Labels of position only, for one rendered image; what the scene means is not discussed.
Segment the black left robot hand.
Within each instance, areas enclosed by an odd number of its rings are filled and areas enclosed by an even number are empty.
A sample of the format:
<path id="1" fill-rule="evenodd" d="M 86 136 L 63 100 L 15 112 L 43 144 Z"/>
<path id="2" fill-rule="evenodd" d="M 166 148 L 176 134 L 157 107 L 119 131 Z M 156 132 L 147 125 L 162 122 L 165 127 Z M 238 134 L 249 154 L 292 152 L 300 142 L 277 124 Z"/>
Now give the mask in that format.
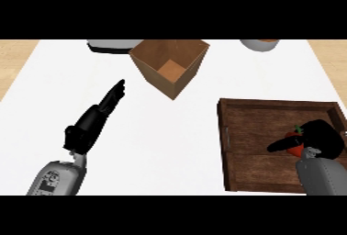
<path id="1" fill-rule="evenodd" d="M 125 97 L 125 80 L 110 89 L 101 103 L 94 105 L 76 124 L 66 129 L 64 149 L 86 154 L 100 138 L 108 117 Z"/>

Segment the grey round pot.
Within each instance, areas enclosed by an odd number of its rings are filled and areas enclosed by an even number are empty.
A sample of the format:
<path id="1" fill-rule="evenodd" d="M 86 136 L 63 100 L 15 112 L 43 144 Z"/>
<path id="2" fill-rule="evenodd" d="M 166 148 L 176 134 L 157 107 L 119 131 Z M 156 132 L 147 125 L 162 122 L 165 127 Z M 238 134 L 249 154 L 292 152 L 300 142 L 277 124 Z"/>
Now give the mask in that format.
<path id="1" fill-rule="evenodd" d="M 271 51 L 280 40 L 278 39 L 271 39 L 271 40 L 260 40 L 260 39 L 243 39 L 241 43 L 243 45 L 253 51 Z"/>

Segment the brown cardboard box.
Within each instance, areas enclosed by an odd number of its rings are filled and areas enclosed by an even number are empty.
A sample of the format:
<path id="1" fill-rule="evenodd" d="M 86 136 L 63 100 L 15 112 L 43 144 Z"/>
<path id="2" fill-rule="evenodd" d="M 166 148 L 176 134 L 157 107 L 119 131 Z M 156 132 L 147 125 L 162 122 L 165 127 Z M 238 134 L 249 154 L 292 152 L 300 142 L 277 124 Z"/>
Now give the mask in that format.
<path id="1" fill-rule="evenodd" d="M 172 99 L 198 73 L 209 47 L 200 39 L 145 39 L 129 52 L 147 82 Z"/>

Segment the grey and black appliance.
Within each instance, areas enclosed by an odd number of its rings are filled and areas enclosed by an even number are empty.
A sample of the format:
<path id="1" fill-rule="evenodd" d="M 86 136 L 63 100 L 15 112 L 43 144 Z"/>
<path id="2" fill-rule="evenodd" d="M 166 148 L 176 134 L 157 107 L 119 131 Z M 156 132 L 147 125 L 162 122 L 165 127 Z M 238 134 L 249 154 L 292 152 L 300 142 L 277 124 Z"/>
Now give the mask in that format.
<path id="1" fill-rule="evenodd" d="M 88 46 L 94 52 L 128 54 L 141 44 L 141 39 L 89 39 Z"/>

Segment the dark brown wooden tray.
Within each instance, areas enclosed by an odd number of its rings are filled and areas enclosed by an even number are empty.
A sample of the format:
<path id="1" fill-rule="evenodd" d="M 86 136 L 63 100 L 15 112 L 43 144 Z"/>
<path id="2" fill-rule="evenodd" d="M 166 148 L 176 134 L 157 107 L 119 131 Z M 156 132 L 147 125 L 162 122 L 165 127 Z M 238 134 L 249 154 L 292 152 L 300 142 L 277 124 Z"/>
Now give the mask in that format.
<path id="1" fill-rule="evenodd" d="M 339 162 L 347 168 L 347 118 L 336 102 L 224 98 L 218 114 L 228 191 L 305 192 L 296 170 L 299 158 L 286 151 L 269 152 L 268 146 L 315 119 L 325 120 L 345 139 Z"/>

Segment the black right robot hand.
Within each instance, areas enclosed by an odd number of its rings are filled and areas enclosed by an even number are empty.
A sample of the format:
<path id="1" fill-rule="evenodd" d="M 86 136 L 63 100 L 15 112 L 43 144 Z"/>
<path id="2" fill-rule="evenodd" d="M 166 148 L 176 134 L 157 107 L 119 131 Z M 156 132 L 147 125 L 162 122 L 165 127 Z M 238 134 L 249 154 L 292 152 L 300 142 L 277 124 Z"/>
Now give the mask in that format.
<path id="1" fill-rule="evenodd" d="M 287 151 L 289 148 L 305 145 L 305 148 L 312 147 L 323 151 L 318 155 L 320 158 L 336 160 L 343 153 L 346 144 L 333 126 L 325 120 L 317 119 L 309 121 L 300 128 L 303 135 L 278 140 L 269 145 L 268 151 Z"/>

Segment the red bell pepper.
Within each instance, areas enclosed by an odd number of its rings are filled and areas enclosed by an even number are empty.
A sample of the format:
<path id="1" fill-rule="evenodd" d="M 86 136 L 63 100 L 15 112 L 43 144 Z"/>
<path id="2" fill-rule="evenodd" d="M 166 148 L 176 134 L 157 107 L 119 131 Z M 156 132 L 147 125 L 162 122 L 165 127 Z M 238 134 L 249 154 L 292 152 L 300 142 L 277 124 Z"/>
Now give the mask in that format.
<path id="1" fill-rule="evenodd" d="M 300 126 L 296 125 L 296 130 L 293 132 L 289 132 L 286 137 L 302 136 L 302 135 L 303 135 L 303 130 Z M 299 145 L 296 147 L 289 148 L 287 153 L 296 157 L 302 157 L 303 149 L 305 149 L 305 145 Z"/>

